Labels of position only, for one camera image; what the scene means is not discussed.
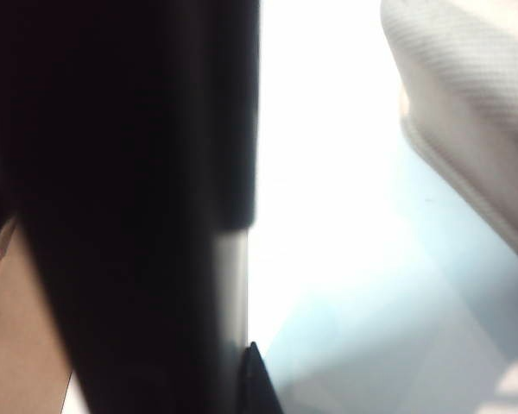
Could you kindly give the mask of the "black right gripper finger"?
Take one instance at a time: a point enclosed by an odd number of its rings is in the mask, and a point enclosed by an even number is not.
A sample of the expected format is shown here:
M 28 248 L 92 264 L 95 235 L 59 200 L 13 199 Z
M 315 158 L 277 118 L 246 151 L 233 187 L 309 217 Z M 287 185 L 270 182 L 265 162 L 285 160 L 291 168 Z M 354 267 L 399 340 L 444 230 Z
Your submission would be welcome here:
M 240 368 L 240 412 L 244 414 L 282 414 L 268 370 L 255 342 L 243 354 Z

